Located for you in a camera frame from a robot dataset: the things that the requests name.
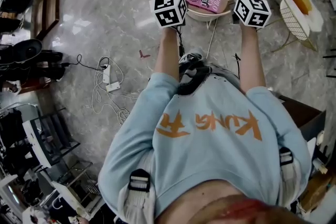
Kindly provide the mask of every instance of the light blue sweatshirt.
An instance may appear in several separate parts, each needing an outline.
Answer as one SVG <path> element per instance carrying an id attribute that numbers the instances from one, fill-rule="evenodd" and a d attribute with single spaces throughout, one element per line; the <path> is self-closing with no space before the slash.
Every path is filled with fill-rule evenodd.
<path id="1" fill-rule="evenodd" d="M 250 198 L 277 203 L 279 148 L 301 168 L 300 193 L 311 163 L 307 143 L 279 100 L 265 87 L 242 94 L 227 79 L 210 75 L 190 95 L 178 82 L 154 73 L 115 135 L 99 175 L 99 188 L 116 212 L 120 189 L 141 157 L 154 149 L 155 217 L 197 184 L 222 179 Z"/>

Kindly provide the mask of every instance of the marble floor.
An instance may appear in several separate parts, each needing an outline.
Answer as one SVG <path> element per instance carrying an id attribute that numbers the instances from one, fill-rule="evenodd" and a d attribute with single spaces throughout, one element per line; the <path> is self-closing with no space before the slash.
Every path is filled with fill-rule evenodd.
<path id="1" fill-rule="evenodd" d="M 149 0 L 60 0 L 61 21 L 45 38 L 44 46 L 63 52 L 65 58 L 75 62 L 82 54 L 82 62 L 97 66 L 101 56 L 111 57 L 122 69 L 124 81 L 118 94 L 136 97 L 146 86 L 153 71 L 158 51 L 160 31 L 151 23 Z M 279 18 L 275 0 L 268 0 L 274 9 L 271 20 Z M 314 0 L 322 13 L 322 32 L 313 33 L 312 41 L 318 45 L 314 52 L 295 42 L 272 53 L 285 41 L 286 27 L 275 23 L 259 32 L 260 51 L 267 86 L 319 110 L 327 110 L 324 144 L 333 147 L 336 138 L 336 79 L 326 78 L 336 63 L 322 56 L 334 43 L 335 27 L 330 19 L 334 15 L 330 3 Z M 237 72 L 235 53 L 240 53 L 240 29 L 231 25 L 231 17 L 218 20 L 209 53 L 209 59 Z M 207 52 L 213 26 L 186 19 L 182 29 L 186 50 L 200 47 Z M 139 50 L 147 58 L 140 58 Z M 58 107 L 67 108 L 67 122 L 74 139 L 81 143 L 76 154 L 94 162 L 93 173 L 98 174 L 104 157 L 119 129 L 112 108 L 105 106 L 95 114 L 91 107 L 95 71 L 80 65 L 70 66 L 64 78 L 51 86 Z M 111 103 L 105 93 L 102 102 L 93 97 L 99 111 L 104 103 Z M 113 97 L 115 103 L 131 111 L 135 99 Z"/>

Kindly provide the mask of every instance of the gray marble floor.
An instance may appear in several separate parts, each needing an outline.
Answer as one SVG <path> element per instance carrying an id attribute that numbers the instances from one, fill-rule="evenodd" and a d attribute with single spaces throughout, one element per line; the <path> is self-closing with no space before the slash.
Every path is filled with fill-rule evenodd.
<path id="1" fill-rule="evenodd" d="M 75 62 L 82 54 L 82 62 L 96 66 L 101 56 L 111 57 L 122 69 L 124 82 L 122 94 L 136 97 L 146 86 L 155 63 L 160 40 L 156 23 L 150 22 L 149 0 L 61 0 L 61 22 L 44 40 L 44 45 L 63 52 L 69 61 Z M 274 9 L 271 20 L 279 18 L 279 8 L 274 0 L 268 0 Z M 290 98 L 320 110 L 327 110 L 324 143 L 333 145 L 336 132 L 336 79 L 328 79 L 336 63 L 322 59 L 335 42 L 335 31 L 330 16 L 334 12 L 329 3 L 314 0 L 324 18 L 321 33 L 311 35 L 319 52 L 313 52 L 295 42 L 282 51 L 272 53 L 286 39 L 286 27 L 275 23 L 259 32 L 260 51 L 267 86 Z M 237 72 L 235 53 L 240 53 L 240 29 L 231 25 L 231 17 L 218 20 L 209 58 L 217 64 Z M 183 43 L 186 50 L 200 47 L 207 52 L 212 28 L 205 23 L 186 19 Z M 150 55 L 140 58 L 139 50 Z M 95 114 L 91 108 L 95 72 L 80 65 L 70 66 L 64 78 L 51 87 L 57 106 L 68 110 L 68 125 L 73 137 L 82 145 L 76 151 L 80 157 L 94 162 L 98 173 L 106 152 L 119 124 L 109 106 Z M 119 107 L 131 110 L 135 100 L 114 97 Z M 100 110 L 103 103 L 111 103 L 103 94 L 102 102 L 94 107 Z"/>

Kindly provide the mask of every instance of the white cable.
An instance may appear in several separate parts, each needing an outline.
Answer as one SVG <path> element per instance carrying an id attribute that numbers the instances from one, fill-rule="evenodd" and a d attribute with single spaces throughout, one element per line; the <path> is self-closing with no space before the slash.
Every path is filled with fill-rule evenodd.
<path id="1" fill-rule="evenodd" d="M 118 69 L 120 70 L 121 72 L 121 75 L 122 75 L 122 79 L 121 81 L 119 81 L 119 84 L 121 84 L 123 81 L 124 81 L 124 74 L 121 70 L 121 68 L 117 65 L 117 63 L 115 61 L 113 61 L 110 57 L 107 57 L 107 56 L 102 56 L 100 57 L 99 61 L 98 61 L 98 64 L 97 64 L 97 69 L 99 69 L 99 63 L 101 61 L 102 58 L 108 58 L 111 62 L 113 62 L 117 67 Z M 100 70 L 96 70 L 96 72 L 94 73 L 95 75 L 95 80 L 94 80 L 94 88 L 93 88 L 93 91 L 92 91 L 92 99 L 91 99 L 91 106 L 92 106 L 92 109 L 94 111 L 95 114 L 100 114 L 103 109 L 104 109 L 104 106 L 108 105 L 112 108 L 112 110 L 114 111 L 114 113 L 116 114 L 117 116 L 117 120 L 120 124 L 120 126 L 125 122 L 125 120 L 127 119 L 128 115 L 130 114 L 130 112 L 125 109 L 125 108 L 119 108 L 118 105 L 112 100 L 111 98 L 111 95 L 112 96 L 115 96 L 115 97 L 126 97 L 126 98 L 130 98 L 130 99 L 137 99 L 136 97 L 131 97 L 131 96 L 127 96 L 127 95 L 117 95 L 117 94 L 113 94 L 113 93 L 110 93 L 108 92 L 106 89 L 102 88 L 100 85 L 103 83 L 103 79 L 102 79 L 102 76 L 103 76 L 103 72 L 101 72 Z M 101 97 L 101 94 L 99 92 L 99 89 L 103 90 L 104 92 L 106 92 L 108 94 L 108 97 L 109 99 L 111 100 L 111 102 L 114 104 L 114 106 L 116 107 L 116 109 L 109 103 L 105 103 L 103 104 L 103 106 L 101 107 L 100 111 L 97 112 L 94 107 L 93 107 L 93 97 L 95 96 L 95 92 L 96 92 L 96 101 L 98 103 L 100 103 L 102 101 L 102 97 Z"/>
<path id="2" fill-rule="evenodd" d="M 210 51 L 210 47 L 211 47 L 211 43 L 212 43 L 212 39 L 213 39 L 213 37 L 214 37 L 215 30 L 216 30 L 217 21 L 218 21 L 218 19 L 216 19 L 215 26 L 214 26 L 214 30 L 212 31 L 212 36 L 211 36 L 210 43 L 209 43 L 208 53 L 206 54 L 206 59 L 208 59 L 208 55 L 209 55 L 209 51 Z"/>

